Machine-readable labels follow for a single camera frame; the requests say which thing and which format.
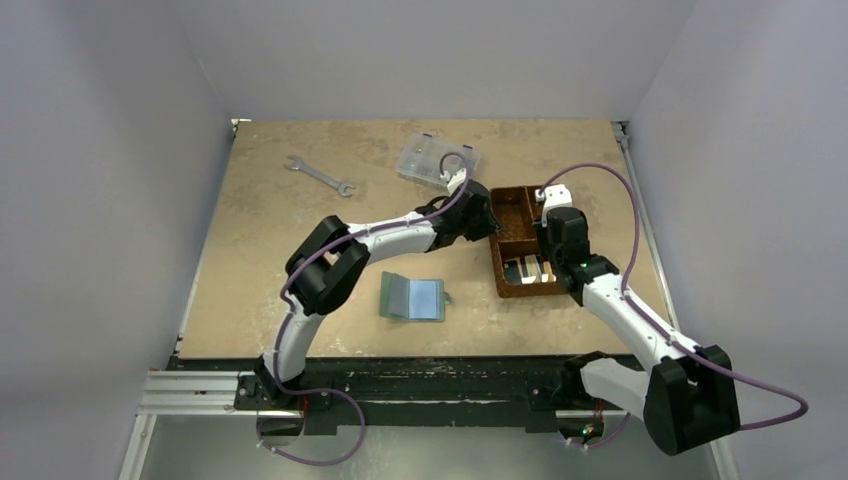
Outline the brown woven basket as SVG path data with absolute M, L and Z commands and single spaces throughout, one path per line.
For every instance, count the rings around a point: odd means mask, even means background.
M 530 185 L 491 190 L 494 214 L 502 230 L 490 235 L 489 243 L 495 288 L 497 295 L 503 299 L 563 294 L 556 282 L 518 286 L 509 285 L 504 279 L 503 262 L 506 259 L 531 254 L 541 256 L 534 229 L 534 220 L 541 215 L 541 206 L 534 199 L 535 189 L 535 185 Z

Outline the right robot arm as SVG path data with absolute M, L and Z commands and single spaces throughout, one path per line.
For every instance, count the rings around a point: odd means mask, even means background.
M 737 432 L 734 382 L 707 366 L 730 369 L 729 355 L 680 335 L 625 287 L 618 268 L 591 252 L 581 210 L 545 207 L 534 227 L 558 284 L 602 320 L 641 366 L 634 370 L 601 352 L 577 357 L 565 364 L 555 398 L 576 407 L 600 399 L 622 408 L 643 422 L 667 455 Z

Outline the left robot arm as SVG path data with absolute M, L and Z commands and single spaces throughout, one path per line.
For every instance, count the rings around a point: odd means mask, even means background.
M 308 350 L 326 316 L 351 296 L 364 270 L 377 262 L 469 242 L 501 230 L 490 191 L 462 180 L 409 213 L 389 220 L 355 224 L 336 215 L 322 219 L 285 264 L 287 279 L 279 297 L 284 317 L 272 346 L 257 361 L 259 395 L 272 408 L 292 405 L 305 388 Z

